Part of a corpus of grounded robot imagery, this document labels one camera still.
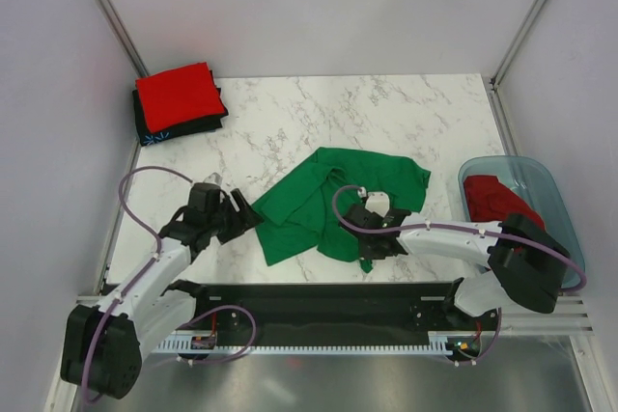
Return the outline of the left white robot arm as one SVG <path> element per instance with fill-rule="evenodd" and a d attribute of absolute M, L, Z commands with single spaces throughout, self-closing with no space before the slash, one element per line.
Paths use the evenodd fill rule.
<path fill-rule="evenodd" d="M 263 221 L 239 190 L 194 184 L 186 205 L 155 233 L 154 253 L 98 303 L 70 312 L 61 379 L 84 393 L 123 398 L 161 342 L 184 324 L 201 328 L 211 320 L 211 303 L 184 290 L 178 275 L 212 239 L 225 244 Z"/>

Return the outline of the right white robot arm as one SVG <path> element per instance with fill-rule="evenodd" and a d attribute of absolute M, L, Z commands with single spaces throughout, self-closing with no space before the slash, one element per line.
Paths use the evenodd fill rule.
<path fill-rule="evenodd" d="M 444 321 L 457 329 L 503 307 L 551 314 L 571 262 L 566 248 L 517 213 L 503 221 L 440 223 L 406 209 L 381 215 L 356 204 L 341 226 L 357 237 L 365 261 L 436 255 L 482 267 L 481 274 L 454 281 L 444 299 Z"/>

